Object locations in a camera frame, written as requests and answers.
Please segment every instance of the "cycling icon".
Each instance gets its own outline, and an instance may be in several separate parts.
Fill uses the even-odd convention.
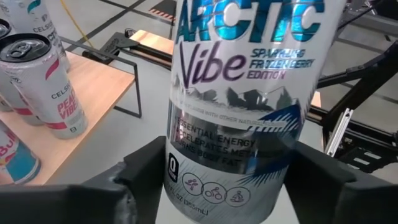
[[[206,191],[205,192],[205,195],[207,196],[207,197],[214,197],[215,199],[217,199],[217,200],[221,200],[222,198],[223,198],[223,196],[220,194],[220,192],[219,192],[219,188],[218,187],[216,187],[216,188],[214,188],[213,190],[211,190],[211,191]]]
[[[203,185],[202,196],[210,203],[221,203],[224,202],[226,197],[226,190],[220,184],[215,182],[205,183]]]

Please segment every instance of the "wooden tabletop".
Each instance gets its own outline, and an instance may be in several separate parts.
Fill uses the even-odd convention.
[[[159,50],[161,52],[167,53],[172,55],[173,54],[173,47],[174,47],[174,41],[158,36],[156,34],[144,31],[144,30],[139,30],[137,31],[134,35],[130,37],[131,40],[135,40],[139,42],[142,45],[148,46],[150,48]],[[136,50],[131,50],[135,54],[141,55],[143,57],[150,58],[152,60],[158,61],[160,63],[164,63],[166,65],[170,65],[170,62],[167,62],[165,60],[155,58],[151,55],[144,54],[142,52],[138,52]],[[321,96],[318,91],[315,92],[311,104],[313,106],[321,107]]]
[[[83,134],[69,140],[57,139],[45,126],[29,126],[13,112],[0,113],[0,119],[42,161],[39,174],[29,185],[45,184],[134,83],[134,75],[130,73],[73,53],[68,53],[68,58],[71,63],[68,76],[88,118],[88,127]]]

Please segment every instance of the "can label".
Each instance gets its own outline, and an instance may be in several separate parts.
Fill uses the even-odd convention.
[[[0,5],[16,32],[35,33],[48,38],[57,50],[63,66],[69,70],[67,53],[43,1],[2,0]]]
[[[0,72],[0,94],[12,109],[31,125],[41,125],[43,122],[33,114],[26,100],[12,85],[10,77]]]
[[[2,66],[33,112],[56,137],[68,139],[81,134],[87,120],[57,53],[52,50],[27,63],[29,67],[25,69],[22,63]]]
[[[22,184],[33,179],[40,161],[9,129],[0,130],[0,177],[5,184]]]
[[[231,224],[269,216],[344,5],[182,1],[165,189],[187,217]]]

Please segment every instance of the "fitness icon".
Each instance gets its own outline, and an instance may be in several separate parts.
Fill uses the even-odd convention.
[[[182,176],[182,184],[190,195],[201,195],[213,204],[226,202],[229,206],[240,207],[246,204],[251,196],[250,191],[244,187],[234,187],[227,191],[216,182],[203,183],[199,177],[189,172]]]
[[[185,190],[194,196],[201,195],[201,188],[203,187],[202,182],[200,181],[199,177],[195,176],[191,173],[185,173],[182,176],[182,183]]]
[[[240,207],[250,200],[250,191],[244,187],[234,187],[226,194],[226,203],[232,207]]]
[[[203,186],[202,196],[210,203],[224,202],[226,197],[226,190],[220,184],[215,182],[205,183]]]

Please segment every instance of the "yellow cable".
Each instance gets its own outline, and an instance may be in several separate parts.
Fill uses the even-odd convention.
[[[73,24],[75,25],[75,27],[79,30],[80,34],[83,36],[83,38],[88,42],[88,44],[90,45],[90,47],[94,48],[93,44],[91,44],[91,42],[88,40],[86,34],[81,30],[81,28],[79,27],[79,25],[77,24],[75,18],[73,18],[72,14],[70,13],[67,5],[64,3],[63,0],[60,0],[62,7],[64,8],[64,10],[67,12],[67,14],[69,15],[70,19],[72,20]]]

